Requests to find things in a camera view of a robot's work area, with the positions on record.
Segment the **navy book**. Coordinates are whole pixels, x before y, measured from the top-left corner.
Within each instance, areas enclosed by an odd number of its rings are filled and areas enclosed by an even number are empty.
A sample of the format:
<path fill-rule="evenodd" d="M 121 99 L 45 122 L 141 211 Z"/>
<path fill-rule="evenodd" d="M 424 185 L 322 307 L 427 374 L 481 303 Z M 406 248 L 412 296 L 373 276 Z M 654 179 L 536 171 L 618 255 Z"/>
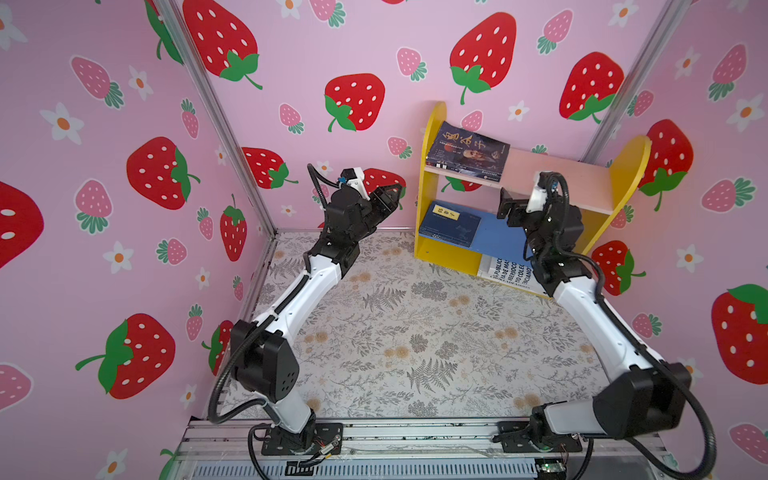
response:
<path fill-rule="evenodd" d="M 434 201 L 427 209 L 419 233 L 425 237 L 469 248 L 481 220 L 479 215 Z"/>

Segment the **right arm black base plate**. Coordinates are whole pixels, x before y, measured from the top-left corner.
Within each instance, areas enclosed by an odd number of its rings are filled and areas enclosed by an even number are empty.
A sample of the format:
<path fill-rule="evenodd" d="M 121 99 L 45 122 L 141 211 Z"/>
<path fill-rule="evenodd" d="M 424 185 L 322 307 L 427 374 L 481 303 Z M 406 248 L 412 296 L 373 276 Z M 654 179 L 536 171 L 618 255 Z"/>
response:
<path fill-rule="evenodd" d="M 501 421 L 492 437 L 505 453 L 577 453 L 583 450 L 581 441 L 573 435 L 551 432 L 546 425 L 529 420 Z"/>

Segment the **aluminium front rail frame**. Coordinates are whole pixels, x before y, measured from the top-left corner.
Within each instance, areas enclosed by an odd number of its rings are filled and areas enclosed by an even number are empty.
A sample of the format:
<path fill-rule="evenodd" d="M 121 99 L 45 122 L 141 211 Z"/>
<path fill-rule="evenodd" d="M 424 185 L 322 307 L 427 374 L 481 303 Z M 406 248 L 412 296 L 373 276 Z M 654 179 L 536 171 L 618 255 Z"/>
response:
<path fill-rule="evenodd" d="M 167 479 L 658 479 L 624 441 L 572 437 L 538 451 L 495 443 L 501 426 L 520 419 L 340 419 L 340 442 L 311 467 L 280 446 L 262 452 L 266 423 L 189 424 L 164 474 Z"/>

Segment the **white book black spanish text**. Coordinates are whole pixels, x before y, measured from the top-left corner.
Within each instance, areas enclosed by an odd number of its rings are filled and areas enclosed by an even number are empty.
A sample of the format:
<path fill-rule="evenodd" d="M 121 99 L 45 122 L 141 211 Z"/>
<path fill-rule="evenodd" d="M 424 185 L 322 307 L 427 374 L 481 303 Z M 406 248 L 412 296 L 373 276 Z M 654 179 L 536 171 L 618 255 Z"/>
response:
<path fill-rule="evenodd" d="M 546 295 L 545 290 L 536 280 L 533 269 L 527 265 L 483 255 L 477 275 L 528 293 Z"/>

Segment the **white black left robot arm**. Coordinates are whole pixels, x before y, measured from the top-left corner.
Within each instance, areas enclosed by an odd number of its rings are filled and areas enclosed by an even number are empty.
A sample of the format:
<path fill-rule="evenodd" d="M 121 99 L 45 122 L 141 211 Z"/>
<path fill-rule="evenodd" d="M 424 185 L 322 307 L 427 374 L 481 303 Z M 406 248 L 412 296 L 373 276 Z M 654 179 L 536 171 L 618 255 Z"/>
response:
<path fill-rule="evenodd" d="M 316 415 L 294 390 L 300 366 L 295 337 L 325 295 L 348 273 L 359 243 L 399 209 L 402 186 L 379 186 L 368 193 L 340 182 L 324 207 L 324 228 L 303 254 L 303 269 L 265 312 L 240 320 L 231 331 L 230 356 L 220 369 L 208 403 L 213 424 L 252 407 L 272 421 L 271 436 L 291 452 L 315 446 Z"/>

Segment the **dark book orange calligraphy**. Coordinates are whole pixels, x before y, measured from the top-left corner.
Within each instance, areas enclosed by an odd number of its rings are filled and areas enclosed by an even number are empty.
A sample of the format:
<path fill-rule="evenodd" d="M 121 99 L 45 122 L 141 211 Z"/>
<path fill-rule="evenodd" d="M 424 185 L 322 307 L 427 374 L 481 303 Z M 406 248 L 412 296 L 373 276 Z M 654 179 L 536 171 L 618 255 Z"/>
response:
<path fill-rule="evenodd" d="M 462 162 L 503 174 L 510 145 L 443 122 L 427 158 Z"/>

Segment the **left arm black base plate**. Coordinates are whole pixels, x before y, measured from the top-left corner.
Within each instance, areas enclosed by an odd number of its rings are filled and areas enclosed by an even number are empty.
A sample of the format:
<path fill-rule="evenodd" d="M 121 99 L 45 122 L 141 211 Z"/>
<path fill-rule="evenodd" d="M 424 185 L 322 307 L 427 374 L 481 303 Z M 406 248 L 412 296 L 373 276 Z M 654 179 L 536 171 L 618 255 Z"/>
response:
<path fill-rule="evenodd" d="M 344 424 L 320 422 L 308 425 L 301 433 L 291 433 L 281 427 L 268 430 L 262 441 L 263 456 L 312 456 L 341 452 Z"/>

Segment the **yellow pink blue bookshelf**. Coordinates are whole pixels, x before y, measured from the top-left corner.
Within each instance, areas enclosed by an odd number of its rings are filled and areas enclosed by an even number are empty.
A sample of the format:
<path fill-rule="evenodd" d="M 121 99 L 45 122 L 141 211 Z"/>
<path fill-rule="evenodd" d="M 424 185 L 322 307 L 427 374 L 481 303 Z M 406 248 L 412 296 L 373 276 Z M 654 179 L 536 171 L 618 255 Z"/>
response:
<path fill-rule="evenodd" d="M 629 141 L 608 168 L 513 149 L 508 155 L 501 180 L 492 182 L 426 164 L 427 154 L 446 117 L 446 104 L 437 102 L 427 121 L 422 144 L 417 223 L 422 224 L 425 216 L 432 211 L 431 205 L 437 200 L 441 176 L 497 189 L 520 203 L 522 213 L 530 216 L 544 209 L 546 202 L 553 198 L 549 188 L 539 185 L 541 175 L 556 172 L 563 176 L 558 184 L 568 187 L 569 212 L 581 213 L 584 230 L 575 241 L 573 251 L 583 255 L 592 250 L 611 222 L 623 211 L 642 179 L 651 154 L 651 141 L 643 135 Z M 464 247 L 417 232 L 415 258 L 469 275 L 478 274 L 490 257 L 519 265 L 524 263 L 522 246 L 525 235 L 514 233 L 505 220 L 495 213 L 465 205 L 448 203 L 447 208 L 481 218 L 472 243 Z"/>

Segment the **black book white chinese title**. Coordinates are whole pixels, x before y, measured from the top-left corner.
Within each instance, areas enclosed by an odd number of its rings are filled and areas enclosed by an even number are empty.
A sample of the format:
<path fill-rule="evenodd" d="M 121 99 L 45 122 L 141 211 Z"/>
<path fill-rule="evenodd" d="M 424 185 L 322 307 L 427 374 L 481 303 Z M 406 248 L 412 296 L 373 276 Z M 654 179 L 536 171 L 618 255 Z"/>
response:
<path fill-rule="evenodd" d="M 472 166 L 472 165 L 467 165 L 462 162 L 455 162 L 455 161 L 448 161 L 448 160 L 435 160 L 435 159 L 427 158 L 426 165 L 429 167 L 446 170 L 450 172 L 455 172 L 455 173 L 470 176 L 473 178 L 479 178 L 479 179 L 488 180 L 496 183 L 498 183 L 502 178 L 501 173 L 476 167 L 476 166 Z"/>

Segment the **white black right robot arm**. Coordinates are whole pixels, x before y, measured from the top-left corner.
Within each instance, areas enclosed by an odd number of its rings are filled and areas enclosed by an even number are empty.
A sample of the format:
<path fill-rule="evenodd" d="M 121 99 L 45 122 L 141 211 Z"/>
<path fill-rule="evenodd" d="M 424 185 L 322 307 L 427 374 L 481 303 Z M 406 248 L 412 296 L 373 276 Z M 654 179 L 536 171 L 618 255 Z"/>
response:
<path fill-rule="evenodd" d="M 497 217 L 524 231 L 524 248 L 532 253 L 536 280 L 577 321 L 609 383 L 588 400 L 533 408 L 526 426 L 499 432 L 495 442 L 528 442 L 546 448 L 572 435 L 589 441 L 623 440 L 670 478 L 706 478 L 716 464 L 717 441 L 707 413 L 690 389 L 691 375 L 682 364 L 665 361 L 629 329 L 603 294 L 607 279 L 597 262 L 566 248 L 568 235 L 581 232 L 583 226 L 564 181 L 535 189 L 528 200 L 502 191 Z M 696 467 L 679 471 L 651 453 L 639 438 L 677 427 L 685 408 L 693 410 L 701 426 L 704 452 Z"/>

